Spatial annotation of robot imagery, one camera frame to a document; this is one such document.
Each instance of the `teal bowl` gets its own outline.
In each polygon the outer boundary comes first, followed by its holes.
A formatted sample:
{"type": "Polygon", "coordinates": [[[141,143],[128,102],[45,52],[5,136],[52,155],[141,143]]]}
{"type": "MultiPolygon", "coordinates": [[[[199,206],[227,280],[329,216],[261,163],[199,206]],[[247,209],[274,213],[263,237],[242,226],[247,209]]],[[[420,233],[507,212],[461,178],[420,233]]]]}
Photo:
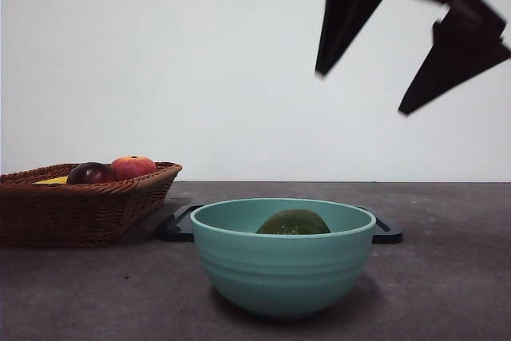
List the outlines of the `teal bowl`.
{"type": "Polygon", "coordinates": [[[222,201],[191,218],[213,287],[256,315],[280,319],[306,317],[341,299],[364,269],[376,223],[350,205],[287,198],[222,201]],[[274,213],[293,208],[318,213],[331,233],[256,233],[274,213]]]}

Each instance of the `table surface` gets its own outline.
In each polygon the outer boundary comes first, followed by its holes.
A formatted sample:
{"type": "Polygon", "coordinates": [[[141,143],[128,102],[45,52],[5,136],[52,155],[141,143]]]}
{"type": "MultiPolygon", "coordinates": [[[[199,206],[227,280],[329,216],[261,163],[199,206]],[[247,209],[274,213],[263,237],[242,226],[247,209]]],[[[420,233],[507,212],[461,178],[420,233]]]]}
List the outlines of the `table surface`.
{"type": "Polygon", "coordinates": [[[362,276],[297,322],[211,288],[192,243],[154,239],[156,212],[100,249],[0,248],[0,340],[508,340],[511,184],[175,182],[168,204],[302,197],[372,207],[403,230],[362,276]]]}

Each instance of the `bowl rim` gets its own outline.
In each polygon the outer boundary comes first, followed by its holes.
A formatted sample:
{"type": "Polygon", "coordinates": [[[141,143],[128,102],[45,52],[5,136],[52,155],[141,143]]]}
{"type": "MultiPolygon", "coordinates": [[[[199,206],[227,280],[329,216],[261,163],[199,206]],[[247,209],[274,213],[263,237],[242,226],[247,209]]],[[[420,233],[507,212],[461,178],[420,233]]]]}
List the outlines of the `bowl rim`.
{"type": "Polygon", "coordinates": [[[194,210],[192,214],[190,215],[190,219],[192,220],[194,225],[198,225],[199,227],[206,228],[209,230],[213,230],[216,232],[222,232],[222,233],[228,233],[232,235],[238,235],[238,236],[247,236],[247,237],[267,237],[267,238],[278,238],[278,239],[288,239],[288,240],[296,240],[296,239],[307,239],[307,238],[324,238],[324,237],[337,237],[337,236],[347,236],[352,235],[355,233],[364,232],[369,228],[372,228],[376,225],[376,217],[371,213],[366,211],[365,209],[361,209],[359,207],[356,207],[354,205],[344,204],[344,203],[338,203],[335,201],[327,201],[327,200],[315,200],[315,199],[300,199],[300,198],[294,198],[294,197],[255,197],[255,198],[247,198],[247,199],[234,199],[234,200],[224,200],[224,201],[218,201],[216,203],[206,204],[202,207],[199,207],[198,209],[194,210]],[[280,235],[280,234],[270,234],[270,233],[254,233],[254,232],[240,232],[240,231],[232,231],[231,229],[224,229],[224,228],[218,228],[213,227],[211,225],[207,225],[205,223],[202,223],[196,218],[196,214],[200,213],[201,211],[211,208],[217,205],[223,205],[223,204],[231,204],[231,203],[237,203],[237,202],[246,202],[246,201],[262,201],[262,200],[286,200],[286,201],[310,201],[315,203],[324,203],[324,204],[330,204],[330,205],[338,205],[344,208],[351,208],[355,211],[359,211],[366,216],[370,218],[370,222],[366,225],[363,225],[362,227],[350,229],[347,231],[340,231],[340,232],[330,232],[330,233],[318,233],[314,235],[280,235]]]}

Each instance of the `lime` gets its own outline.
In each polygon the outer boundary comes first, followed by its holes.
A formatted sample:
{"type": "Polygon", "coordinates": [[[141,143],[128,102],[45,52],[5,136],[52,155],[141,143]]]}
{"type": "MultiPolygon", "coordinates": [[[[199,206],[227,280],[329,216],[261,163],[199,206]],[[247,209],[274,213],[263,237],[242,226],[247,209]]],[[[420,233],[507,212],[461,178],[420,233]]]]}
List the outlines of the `lime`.
{"type": "Polygon", "coordinates": [[[308,209],[286,209],[266,220],[257,233],[315,235],[330,233],[330,229],[316,212],[308,209]]]}

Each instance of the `woven basket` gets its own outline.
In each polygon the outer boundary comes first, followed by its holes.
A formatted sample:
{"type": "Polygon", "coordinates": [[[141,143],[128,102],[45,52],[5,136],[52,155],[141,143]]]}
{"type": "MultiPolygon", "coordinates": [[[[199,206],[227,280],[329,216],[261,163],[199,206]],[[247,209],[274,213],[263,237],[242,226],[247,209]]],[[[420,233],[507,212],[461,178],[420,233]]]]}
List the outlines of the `woven basket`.
{"type": "Polygon", "coordinates": [[[113,244],[164,203],[181,165],[105,184],[33,184],[67,176],[60,164],[0,176],[0,245],[95,248],[113,244]]]}

